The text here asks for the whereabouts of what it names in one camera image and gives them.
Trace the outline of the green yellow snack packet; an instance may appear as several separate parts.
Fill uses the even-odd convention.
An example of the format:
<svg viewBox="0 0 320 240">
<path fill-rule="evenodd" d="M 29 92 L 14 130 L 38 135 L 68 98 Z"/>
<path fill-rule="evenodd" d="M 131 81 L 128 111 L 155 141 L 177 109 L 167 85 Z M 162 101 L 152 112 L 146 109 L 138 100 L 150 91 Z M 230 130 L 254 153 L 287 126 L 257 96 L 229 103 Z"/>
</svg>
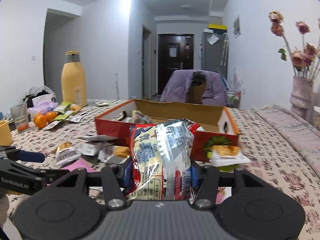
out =
<svg viewBox="0 0 320 240">
<path fill-rule="evenodd" d="M 236 168 L 238 168 L 238 164 L 234 164 L 234 165 L 227 165 L 227 166 L 220 166 L 218 167 L 218 169 L 221 172 L 233 172 Z"/>
</svg>

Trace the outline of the orange cracker snack packet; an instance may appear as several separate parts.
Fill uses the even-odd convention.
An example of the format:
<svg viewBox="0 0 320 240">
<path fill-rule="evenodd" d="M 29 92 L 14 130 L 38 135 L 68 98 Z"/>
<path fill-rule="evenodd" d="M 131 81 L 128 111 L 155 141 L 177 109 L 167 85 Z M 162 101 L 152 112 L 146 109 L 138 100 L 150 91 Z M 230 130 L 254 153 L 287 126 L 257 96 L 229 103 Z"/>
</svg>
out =
<svg viewBox="0 0 320 240">
<path fill-rule="evenodd" d="M 251 161 L 243 155 L 238 146 L 214 145 L 208 153 L 207 158 L 215 167 L 224 167 L 230 165 L 247 164 Z"/>
</svg>

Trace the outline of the pink snack packet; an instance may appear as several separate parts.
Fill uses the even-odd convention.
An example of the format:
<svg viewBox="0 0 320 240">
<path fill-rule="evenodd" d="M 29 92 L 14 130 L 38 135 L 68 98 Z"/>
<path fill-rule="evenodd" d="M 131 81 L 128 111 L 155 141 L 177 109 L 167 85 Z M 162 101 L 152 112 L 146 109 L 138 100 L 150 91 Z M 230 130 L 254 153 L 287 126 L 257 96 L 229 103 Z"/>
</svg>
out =
<svg viewBox="0 0 320 240">
<path fill-rule="evenodd" d="M 87 164 L 87 161 L 85 161 L 84 159 L 80 158 L 77 161 L 75 161 L 72 164 L 69 164 L 65 167 L 62 167 L 62 170 L 69 170 L 69 171 L 73 171 L 79 168 L 84 168 L 87 172 L 96 172 L 96 170 L 94 170 L 93 168 L 89 167 L 89 165 Z"/>
</svg>

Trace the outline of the red white noodle packet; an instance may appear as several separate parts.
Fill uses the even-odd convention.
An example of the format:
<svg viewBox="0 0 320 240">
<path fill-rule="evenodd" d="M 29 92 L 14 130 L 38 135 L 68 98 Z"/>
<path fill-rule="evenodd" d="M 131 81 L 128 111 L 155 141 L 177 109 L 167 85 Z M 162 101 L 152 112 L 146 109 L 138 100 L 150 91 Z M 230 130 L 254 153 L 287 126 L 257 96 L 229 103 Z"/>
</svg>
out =
<svg viewBox="0 0 320 240">
<path fill-rule="evenodd" d="M 192 198 L 190 154 L 199 127 L 188 119 L 132 126 L 130 200 Z"/>
</svg>

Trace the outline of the yellow cup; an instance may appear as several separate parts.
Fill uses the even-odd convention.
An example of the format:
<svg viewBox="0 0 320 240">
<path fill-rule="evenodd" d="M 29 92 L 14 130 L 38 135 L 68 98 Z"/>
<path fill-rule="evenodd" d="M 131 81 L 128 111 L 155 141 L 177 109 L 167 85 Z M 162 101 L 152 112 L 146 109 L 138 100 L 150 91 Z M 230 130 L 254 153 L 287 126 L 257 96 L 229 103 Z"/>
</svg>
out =
<svg viewBox="0 0 320 240">
<path fill-rule="evenodd" d="M 12 144 L 12 136 L 7 121 L 0 121 L 0 145 L 10 146 Z"/>
</svg>

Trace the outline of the orange mandarin front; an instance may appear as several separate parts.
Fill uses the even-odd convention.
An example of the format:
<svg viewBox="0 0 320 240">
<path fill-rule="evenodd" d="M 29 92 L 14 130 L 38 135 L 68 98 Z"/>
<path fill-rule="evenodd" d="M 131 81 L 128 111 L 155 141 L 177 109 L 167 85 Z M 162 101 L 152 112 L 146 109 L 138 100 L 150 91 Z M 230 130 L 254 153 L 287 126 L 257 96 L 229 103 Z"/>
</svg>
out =
<svg viewBox="0 0 320 240">
<path fill-rule="evenodd" d="M 38 129 L 42 129 L 47 126 L 47 118 L 43 114 L 37 114 L 34 116 L 34 124 Z"/>
</svg>

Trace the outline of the clear drinking glass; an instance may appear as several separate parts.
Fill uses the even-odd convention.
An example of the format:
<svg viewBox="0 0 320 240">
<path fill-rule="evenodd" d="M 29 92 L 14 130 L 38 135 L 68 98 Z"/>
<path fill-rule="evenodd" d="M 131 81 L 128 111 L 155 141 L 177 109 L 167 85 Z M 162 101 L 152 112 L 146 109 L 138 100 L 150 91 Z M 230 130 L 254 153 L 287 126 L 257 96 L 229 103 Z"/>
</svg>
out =
<svg viewBox="0 0 320 240">
<path fill-rule="evenodd" d="M 29 114 L 26 102 L 12 106 L 10 113 L 18 133 L 29 128 Z"/>
</svg>

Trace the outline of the white pink small packet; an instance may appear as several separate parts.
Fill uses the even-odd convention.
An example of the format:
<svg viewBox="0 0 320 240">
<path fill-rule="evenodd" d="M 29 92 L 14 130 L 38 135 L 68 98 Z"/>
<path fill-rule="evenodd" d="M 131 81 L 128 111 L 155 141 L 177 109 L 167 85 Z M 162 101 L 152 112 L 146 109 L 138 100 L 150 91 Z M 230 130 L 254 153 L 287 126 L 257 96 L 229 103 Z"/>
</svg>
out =
<svg viewBox="0 0 320 240">
<path fill-rule="evenodd" d="M 47 126 L 45 126 L 42 130 L 48 131 L 48 130 L 57 128 L 61 124 L 62 124 L 62 120 L 55 120 L 55 121 L 51 122 L 50 124 L 48 124 Z"/>
</svg>

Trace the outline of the patterned table cloth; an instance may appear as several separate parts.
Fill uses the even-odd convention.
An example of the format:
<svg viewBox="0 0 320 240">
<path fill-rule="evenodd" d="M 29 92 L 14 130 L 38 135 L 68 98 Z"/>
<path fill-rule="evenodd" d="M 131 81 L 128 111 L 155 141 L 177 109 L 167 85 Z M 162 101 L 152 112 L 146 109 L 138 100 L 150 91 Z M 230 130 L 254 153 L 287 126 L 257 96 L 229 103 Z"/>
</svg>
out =
<svg viewBox="0 0 320 240">
<path fill-rule="evenodd" d="M 89 100 L 81 113 L 79 124 L 62 124 L 44 131 L 33 123 L 21 133 L 12 131 L 13 145 L 27 151 L 42 152 L 44 163 L 26 163 L 32 168 L 56 168 L 53 151 L 65 142 L 79 148 L 82 135 L 95 135 L 94 119 L 97 115 L 121 104 L 121 100 L 108 100 L 106 107 Z M 300 203 L 306 221 L 299 239 L 319 239 L 319 177 L 290 143 L 257 113 L 231 108 L 230 112 L 239 129 L 239 145 L 250 163 L 249 172 L 268 182 Z"/>
</svg>

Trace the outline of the small snack near bottle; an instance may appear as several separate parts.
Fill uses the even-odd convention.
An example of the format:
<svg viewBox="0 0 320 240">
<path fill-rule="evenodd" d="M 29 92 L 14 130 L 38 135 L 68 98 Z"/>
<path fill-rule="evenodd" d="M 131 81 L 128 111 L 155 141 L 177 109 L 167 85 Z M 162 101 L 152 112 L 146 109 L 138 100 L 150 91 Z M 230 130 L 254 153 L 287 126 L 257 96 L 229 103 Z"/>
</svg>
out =
<svg viewBox="0 0 320 240">
<path fill-rule="evenodd" d="M 106 102 L 106 101 L 99 101 L 99 102 L 96 103 L 96 105 L 99 106 L 99 107 L 104 107 L 104 106 L 108 106 L 109 103 Z"/>
</svg>

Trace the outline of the pink folded runner cloth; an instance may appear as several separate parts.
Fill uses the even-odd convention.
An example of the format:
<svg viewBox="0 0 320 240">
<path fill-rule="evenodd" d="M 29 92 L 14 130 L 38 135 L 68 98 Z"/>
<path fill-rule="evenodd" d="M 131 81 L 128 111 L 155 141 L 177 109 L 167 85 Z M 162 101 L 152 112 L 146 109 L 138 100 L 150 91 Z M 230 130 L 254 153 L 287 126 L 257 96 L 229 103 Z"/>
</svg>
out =
<svg viewBox="0 0 320 240">
<path fill-rule="evenodd" d="M 278 105 L 253 111 L 279 132 L 319 175 L 319 130 Z"/>
</svg>

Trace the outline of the purple jacket on chair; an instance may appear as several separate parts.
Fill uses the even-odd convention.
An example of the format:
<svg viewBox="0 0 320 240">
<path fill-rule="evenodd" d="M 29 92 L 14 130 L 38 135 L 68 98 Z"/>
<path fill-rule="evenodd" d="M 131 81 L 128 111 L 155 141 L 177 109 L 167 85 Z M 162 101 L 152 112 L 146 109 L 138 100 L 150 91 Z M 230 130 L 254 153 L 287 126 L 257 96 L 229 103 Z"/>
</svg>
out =
<svg viewBox="0 0 320 240">
<path fill-rule="evenodd" d="M 226 106 L 227 94 L 219 73 L 207 70 L 176 70 L 161 94 L 163 102 Z"/>
</svg>

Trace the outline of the pink ceramic vase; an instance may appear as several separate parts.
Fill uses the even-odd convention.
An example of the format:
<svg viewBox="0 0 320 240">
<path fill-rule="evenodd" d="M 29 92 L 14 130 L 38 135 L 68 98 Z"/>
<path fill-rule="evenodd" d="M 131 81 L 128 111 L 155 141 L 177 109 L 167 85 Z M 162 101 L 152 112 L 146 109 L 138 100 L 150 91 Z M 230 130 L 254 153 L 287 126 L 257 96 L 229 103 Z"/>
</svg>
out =
<svg viewBox="0 0 320 240">
<path fill-rule="evenodd" d="M 293 88 L 290 97 L 291 111 L 304 120 L 312 106 L 313 81 L 306 77 L 293 77 Z"/>
</svg>

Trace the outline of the grey refrigerator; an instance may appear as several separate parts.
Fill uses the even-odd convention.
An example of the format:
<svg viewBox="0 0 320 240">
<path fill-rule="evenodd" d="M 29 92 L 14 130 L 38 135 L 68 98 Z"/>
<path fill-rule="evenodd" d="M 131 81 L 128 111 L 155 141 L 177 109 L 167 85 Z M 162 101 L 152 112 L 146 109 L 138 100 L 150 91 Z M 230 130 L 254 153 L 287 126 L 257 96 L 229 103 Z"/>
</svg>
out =
<svg viewBox="0 0 320 240">
<path fill-rule="evenodd" d="M 205 29 L 202 33 L 201 69 L 220 73 L 226 79 L 228 47 L 227 30 Z"/>
</svg>

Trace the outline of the yellow box on fridge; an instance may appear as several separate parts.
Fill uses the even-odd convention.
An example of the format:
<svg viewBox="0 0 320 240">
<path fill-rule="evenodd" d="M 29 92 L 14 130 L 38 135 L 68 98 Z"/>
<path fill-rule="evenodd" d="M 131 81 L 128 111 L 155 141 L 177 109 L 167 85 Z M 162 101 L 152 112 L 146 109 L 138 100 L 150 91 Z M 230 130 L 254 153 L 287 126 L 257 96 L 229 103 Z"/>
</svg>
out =
<svg viewBox="0 0 320 240">
<path fill-rule="evenodd" d="M 227 30 L 227 27 L 225 25 L 219 25 L 219 24 L 209 24 L 209 29 L 220 29 L 220 30 Z"/>
</svg>

